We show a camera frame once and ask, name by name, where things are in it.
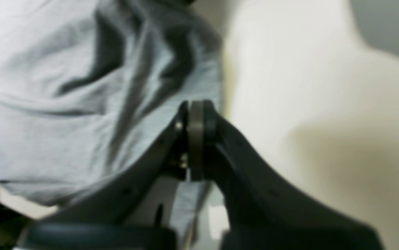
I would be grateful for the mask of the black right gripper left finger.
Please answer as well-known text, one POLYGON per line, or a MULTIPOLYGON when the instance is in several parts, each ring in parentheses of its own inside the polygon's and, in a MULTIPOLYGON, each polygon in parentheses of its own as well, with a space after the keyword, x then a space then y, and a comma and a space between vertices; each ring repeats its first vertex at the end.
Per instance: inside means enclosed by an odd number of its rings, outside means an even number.
POLYGON ((178 183, 204 174, 205 102, 183 102, 126 172, 27 227, 17 250, 175 250, 168 228, 178 183))

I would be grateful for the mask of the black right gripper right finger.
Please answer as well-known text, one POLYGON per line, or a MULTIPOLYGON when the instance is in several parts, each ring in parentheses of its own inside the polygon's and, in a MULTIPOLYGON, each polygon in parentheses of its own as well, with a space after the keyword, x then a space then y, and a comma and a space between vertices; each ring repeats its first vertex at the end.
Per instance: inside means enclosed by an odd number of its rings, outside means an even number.
POLYGON ((224 197, 230 229, 222 250, 382 250, 370 226, 306 195, 204 102, 204 176, 224 197))

